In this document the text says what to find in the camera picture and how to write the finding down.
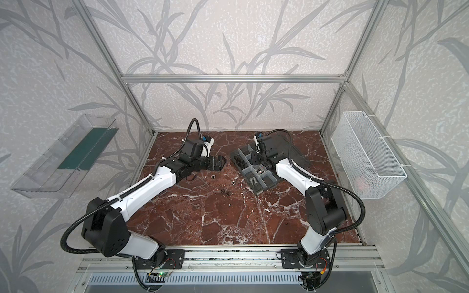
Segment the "grey plastic organizer box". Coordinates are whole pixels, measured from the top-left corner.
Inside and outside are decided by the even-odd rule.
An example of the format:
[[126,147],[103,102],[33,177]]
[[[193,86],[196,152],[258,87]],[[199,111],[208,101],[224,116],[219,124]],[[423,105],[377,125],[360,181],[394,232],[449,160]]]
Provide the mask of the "grey plastic organizer box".
[[289,139],[281,134],[254,134],[254,141],[230,153],[231,162],[244,177],[255,195],[273,189],[283,181],[275,164],[290,155],[293,162],[308,169],[310,160]]

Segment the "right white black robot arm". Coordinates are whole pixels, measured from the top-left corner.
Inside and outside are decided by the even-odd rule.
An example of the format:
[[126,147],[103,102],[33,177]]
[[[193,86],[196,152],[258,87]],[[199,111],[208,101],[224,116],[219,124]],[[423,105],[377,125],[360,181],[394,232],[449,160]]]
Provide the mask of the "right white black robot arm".
[[[285,133],[288,136],[287,151],[282,153],[267,146],[273,133]],[[291,157],[293,138],[289,131],[275,129],[267,134],[258,132],[254,134],[254,141],[252,161],[289,182],[305,198],[309,227],[298,245],[298,258],[303,266],[309,266],[328,245],[337,241],[337,234],[354,230],[362,224],[366,216],[365,204],[355,192],[318,178],[294,162]],[[360,215],[355,222],[341,227],[348,218],[344,194],[359,204]]]

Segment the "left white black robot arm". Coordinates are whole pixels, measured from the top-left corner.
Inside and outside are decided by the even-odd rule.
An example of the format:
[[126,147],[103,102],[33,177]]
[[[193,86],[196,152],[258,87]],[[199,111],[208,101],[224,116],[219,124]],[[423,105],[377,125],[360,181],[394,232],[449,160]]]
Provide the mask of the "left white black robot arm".
[[106,200],[97,197],[90,201],[85,215],[63,233],[61,249],[76,255],[100,253],[107,258],[122,255],[155,263],[163,261],[165,246],[130,231],[127,223],[140,208],[192,173],[221,171],[227,160],[210,154],[213,145],[214,139],[200,131],[195,140],[185,137],[181,146],[163,157],[144,179]]

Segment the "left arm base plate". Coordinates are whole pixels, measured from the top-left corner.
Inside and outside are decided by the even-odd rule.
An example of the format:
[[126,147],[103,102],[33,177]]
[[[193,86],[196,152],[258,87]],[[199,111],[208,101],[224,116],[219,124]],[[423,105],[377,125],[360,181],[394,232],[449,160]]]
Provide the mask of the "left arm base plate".
[[136,260],[137,269],[182,269],[186,250],[168,249],[156,253],[150,260],[138,258]]

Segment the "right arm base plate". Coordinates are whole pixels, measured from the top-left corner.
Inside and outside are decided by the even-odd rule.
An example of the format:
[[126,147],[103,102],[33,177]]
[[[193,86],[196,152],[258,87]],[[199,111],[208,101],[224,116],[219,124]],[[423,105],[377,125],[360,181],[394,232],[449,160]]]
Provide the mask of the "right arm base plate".
[[276,253],[284,269],[320,269],[325,271],[330,267],[327,250],[320,250],[309,255],[303,249],[282,249]]

